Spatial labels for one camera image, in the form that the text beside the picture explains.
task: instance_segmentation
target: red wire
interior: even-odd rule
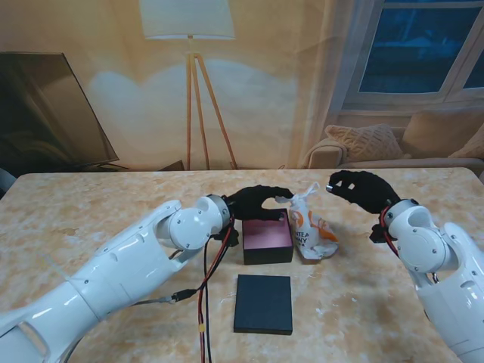
[[[212,261],[212,265],[207,271],[205,278],[203,279],[202,285],[206,283],[206,281],[210,276],[210,273],[213,270],[213,267],[215,266],[216,262],[219,260],[219,257],[222,254],[222,251],[224,250],[225,245],[227,244],[228,236],[230,235],[231,231],[232,231],[232,227],[230,227],[227,230],[227,234],[224,237],[224,240],[222,242],[222,245],[220,246],[219,252],[217,253],[217,256],[215,257],[215,259]],[[205,362],[205,333],[204,333],[204,330],[200,331],[200,326],[203,324],[202,300],[203,300],[203,288],[200,289],[200,292],[198,293],[198,328],[199,328],[199,335],[200,335],[200,359],[202,363],[204,363]]]
[[[380,225],[385,228],[385,220],[384,217],[386,215],[386,212],[388,212],[388,209],[390,207],[388,206],[385,208],[382,213],[380,214]],[[386,231],[383,232],[383,236],[385,237],[386,244],[388,244],[388,247],[395,253],[395,256],[399,257],[399,251],[395,248],[395,245],[392,242],[392,239],[390,238],[389,234],[386,233]]]

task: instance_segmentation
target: lamp leg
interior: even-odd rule
[[[200,65],[200,69],[202,70],[203,78],[205,79],[205,84],[207,89],[209,90],[210,98],[212,99],[213,108],[215,109],[215,113],[217,115],[217,119],[219,120],[220,130],[224,135],[225,143],[227,144],[228,152],[230,153],[230,158],[232,159],[232,167],[234,169],[238,169],[237,163],[235,161],[234,152],[232,151],[232,146],[230,145],[230,140],[228,139],[227,131],[225,131],[224,121],[222,119],[222,115],[220,114],[220,109],[217,104],[217,100],[215,98],[215,93],[213,92],[212,83],[210,82],[209,74],[205,68],[205,62],[203,62],[202,54],[197,53],[195,57],[198,59],[198,64]]]
[[[195,64],[196,55],[190,54],[191,72],[194,75],[195,96],[197,97],[198,119],[200,121],[200,132],[202,134],[203,152],[205,153],[206,169],[210,170],[209,151],[206,147],[205,128],[203,127],[202,101],[200,99],[200,89],[198,88],[197,65]]]
[[[190,170],[191,156],[191,63],[187,54],[187,170]]]

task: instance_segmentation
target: black box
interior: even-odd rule
[[[234,332],[291,335],[290,277],[239,275]]]
[[[293,260],[294,244],[286,209],[276,209],[279,221],[242,221],[244,265],[285,263]]]

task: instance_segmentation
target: window frame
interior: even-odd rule
[[[430,93],[382,93],[360,92],[359,88],[365,74],[369,54],[377,32],[380,16],[385,8],[478,8],[476,20],[462,45],[455,62],[438,92]],[[356,61],[355,69],[346,93],[343,109],[389,109],[403,105],[432,105],[452,101],[472,101],[484,96],[483,88],[463,88],[470,72],[472,71],[480,52],[484,49],[484,1],[477,2],[409,2],[409,3],[385,3],[384,0],[374,0],[373,8],[367,24],[359,23],[357,28],[367,26],[365,37],[361,44],[361,51]]]

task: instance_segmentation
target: floor lamp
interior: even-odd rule
[[[234,24],[228,0],[140,0],[141,19],[146,39],[187,39],[190,51],[187,54],[187,170],[191,158],[191,89],[192,80],[197,100],[197,112],[205,154],[206,168],[210,169],[209,152],[206,146],[203,125],[200,87],[197,76],[197,63],[200,67],[207,90],[212,100],[220,130],[222,131],[233,169],[237,169],[234,152],[225,130],[222,115],[203,56],[192,51],[194,39],[234,39]]]

